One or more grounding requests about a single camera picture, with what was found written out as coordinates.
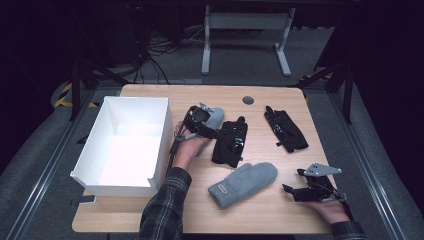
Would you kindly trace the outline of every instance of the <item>white box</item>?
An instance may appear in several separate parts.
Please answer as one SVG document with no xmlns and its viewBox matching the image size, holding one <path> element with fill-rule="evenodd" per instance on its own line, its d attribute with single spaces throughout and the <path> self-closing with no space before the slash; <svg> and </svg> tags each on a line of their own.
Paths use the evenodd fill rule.
<svg viewBox="0 0 424 240">
<path fill-rule="evenodd" d="M 71 177 L 96 196 L 152 197 L 172 140 L 168 98 L 105 97 Z"/>
</svg>

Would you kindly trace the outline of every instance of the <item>gray oven mitt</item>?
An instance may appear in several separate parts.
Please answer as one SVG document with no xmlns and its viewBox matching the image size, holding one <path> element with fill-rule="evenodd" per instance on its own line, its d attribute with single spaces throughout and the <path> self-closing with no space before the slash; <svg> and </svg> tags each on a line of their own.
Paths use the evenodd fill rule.
<svg viewBox="0 0 424 240">
<path fill-rule="evenodd" d="M 278 170 L 271 163 L 258 163 L 255 166 L 245 163 L 224 180 L 209 187 L 208 191 L 219 208 L 225 209 L 259 192 L 274 182 L 277 175 Z"/>
</svg>

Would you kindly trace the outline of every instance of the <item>person's right hand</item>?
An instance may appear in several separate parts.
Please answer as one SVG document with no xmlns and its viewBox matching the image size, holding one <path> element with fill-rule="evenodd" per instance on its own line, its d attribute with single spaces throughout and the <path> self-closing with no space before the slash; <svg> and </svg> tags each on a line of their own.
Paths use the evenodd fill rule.
<svg viewBox="0 0 424 240">
<path fill-rule="evenodd" d="M 317 210 L 329 224 L 351 221 L 339 201 L 303 202 L 303 204 Z"/>
</svg>

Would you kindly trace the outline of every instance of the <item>black glove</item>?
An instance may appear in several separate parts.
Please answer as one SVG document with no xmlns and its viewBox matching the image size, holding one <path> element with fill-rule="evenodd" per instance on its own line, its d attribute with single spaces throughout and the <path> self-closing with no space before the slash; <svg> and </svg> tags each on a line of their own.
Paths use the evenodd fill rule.
<svg viewBox="0 0 424 240">
<path fill-rule="evenodd" d="M 283 145 L 290 153 L 294 149 L 304 149 L 309 146 L 302 132 L 286 111 L 273 111 L 271 107 L 266 106 L 265 118 L 280 141 L 277 146 Z"/>
<path fill-rule="evenodd" d="M 227 163 L 233 168 L 242 160 L 241 154 L 244 149 L 247 134 L 247 123 L 244 117 L 239 117 L 237 122 L 224 122 L 219 131 L 213 149 L 212 162 L 217 164 Z"/>
</svg>

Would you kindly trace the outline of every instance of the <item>metal stand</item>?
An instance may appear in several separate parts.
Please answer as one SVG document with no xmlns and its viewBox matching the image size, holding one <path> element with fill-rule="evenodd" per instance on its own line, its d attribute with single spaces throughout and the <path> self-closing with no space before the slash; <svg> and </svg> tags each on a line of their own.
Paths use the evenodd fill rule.
<svg viewBox="0 0 424 240">
<path fill-rule="evenodd" d="M 210 29 L 268 29 L 282 30 L 283 34 L 279 43 L 275 44 L 275 51 L 280 61 L 283 75 L 291 76 L 290 68 L 284 55 L 284 46 L 293 21 L 295 9 L 291 8 L 288 13 L 223 13 L 211 12 L 210 6 L 206 6 L 205 13 L 205 48 L 203 50 L 202 70 L 203 75 L 209 74 L 211 57 Z"/>
</svg>

